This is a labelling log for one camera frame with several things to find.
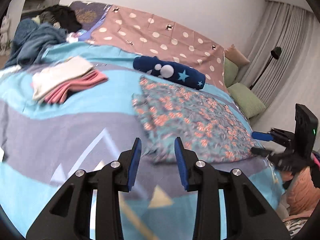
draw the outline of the pink polka dot fabric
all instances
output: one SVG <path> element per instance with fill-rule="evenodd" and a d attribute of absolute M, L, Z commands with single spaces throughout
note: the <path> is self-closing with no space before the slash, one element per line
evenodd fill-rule
<path fill-rule="evenodd" d="M 87 41 L 91 44 L 112 45 L 195 68 L 205 74 L 206 83 L 228 93 L 223 79 L 223 47 L 176 22 L 113 5 L 104 23 L 91 36 Z"/>

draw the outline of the dark blue towel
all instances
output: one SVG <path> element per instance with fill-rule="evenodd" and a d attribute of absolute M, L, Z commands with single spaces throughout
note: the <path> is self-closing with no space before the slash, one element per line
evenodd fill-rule
<path fill-rule="evenodd" d="M 65 29 L 54 28 L 49 23 L 38 25 L 31 19 L 22 20 L 12 40 L 10 58 L 4 67 L 40 63 L 48 47 L 63 42 L 66 42 Z"/>
<path fill-rule="evenodd" d="M 136 57 L 133 68 L 197 90 L 202 89 L 205 83 L 205 75 L 194 68 L 157 57 Z"/>

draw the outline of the floral garment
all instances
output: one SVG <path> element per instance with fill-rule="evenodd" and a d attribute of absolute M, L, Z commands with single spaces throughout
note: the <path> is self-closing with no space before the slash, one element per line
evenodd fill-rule
<path fill-rule="evenodd" d="M 142 95 L 132 104 L 150 140 L 147 153 L 155 162 L 175 162 L 174 140 L 209 163 L 235 162 L 252 157 L 251 138 L 227 105 L 183 86 L 141 77 Z"/>

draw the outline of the yellow line print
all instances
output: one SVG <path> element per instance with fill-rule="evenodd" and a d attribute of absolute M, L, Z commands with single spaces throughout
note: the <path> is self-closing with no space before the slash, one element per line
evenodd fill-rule
<path fill-rule="evenodd" d="M 119 192 L 119 205 L 121 211 L 134 227 L 145 237 L 146 240 L 159 240 L 159 238 L 140 220 L 130 206 L 125 202 L 124 197 Z"/>

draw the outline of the lamp shade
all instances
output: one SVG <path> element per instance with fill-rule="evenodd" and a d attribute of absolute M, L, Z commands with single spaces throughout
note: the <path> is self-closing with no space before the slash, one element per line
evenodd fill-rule
<path fill-rule="evenodd" d="M 279 59 L 281 53 L 282 53 L 282 49 L 281 49 L 280 47 L 275 47 L 275 48 L 271 51 L 271 55 L 272 55 L 272 57 L 274 57 L 275 59 Z"/>

